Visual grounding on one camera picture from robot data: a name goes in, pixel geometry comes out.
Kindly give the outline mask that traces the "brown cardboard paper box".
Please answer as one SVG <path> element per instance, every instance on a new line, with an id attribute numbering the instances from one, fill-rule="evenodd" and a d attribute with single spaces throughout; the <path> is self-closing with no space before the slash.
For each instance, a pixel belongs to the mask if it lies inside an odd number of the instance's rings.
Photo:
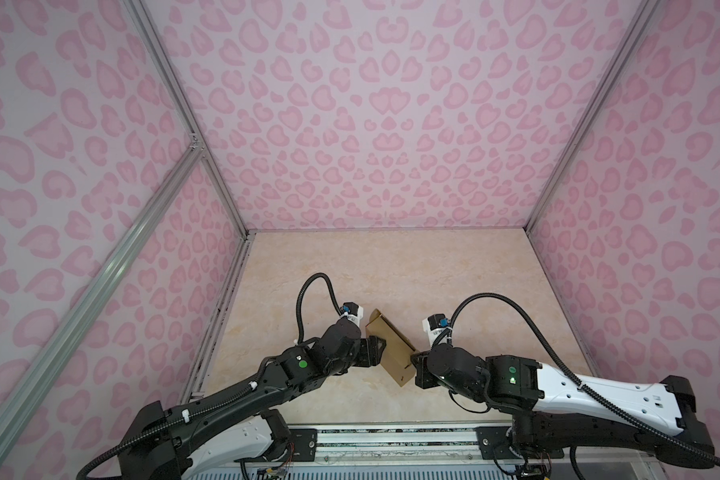
<path id="1" fill-rule="evenodd" d="M 405 386 L 416 376 L 416 368 L 411 357 L 419 351 L 378 309 L 372 311 L 365 330 L 367 336 L 385 341 L 380 365 L 398 386 Z"/>

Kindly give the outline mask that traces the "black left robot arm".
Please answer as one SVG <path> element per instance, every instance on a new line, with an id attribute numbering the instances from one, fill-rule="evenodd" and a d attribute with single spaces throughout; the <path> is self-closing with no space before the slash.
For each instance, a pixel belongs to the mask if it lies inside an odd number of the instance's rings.
<path id="1" fill-rule="evenodd" d="M 364 338 L 347 318 L 320 337 L 266 358 L 244 380 L 210 396 L 165 409 L 155 401 L 143 407 L 117 454 L 124 479 L 179 479 L 196 464 L 190 455 L 229 428 L 320 388 L 352 367 L 381 363 L 386 341 Z"/>

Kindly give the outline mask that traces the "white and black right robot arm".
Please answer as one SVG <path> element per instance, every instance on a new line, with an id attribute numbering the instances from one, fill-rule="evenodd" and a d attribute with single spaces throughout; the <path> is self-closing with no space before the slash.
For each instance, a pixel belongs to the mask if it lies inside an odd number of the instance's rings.
<path id="1" fill-rule="evenodd" d="M 478 357 L 448 344 L 412 355 L 411 363 L 418 387 L 443 387 L 510 415 L 506 437 L 517 454 L 606 447 L 645 452 L 676 467 L 714 466 L 711 436 L 684 377 L 652 384 L 588 376 L 573 381 L 549 364 Z"/>

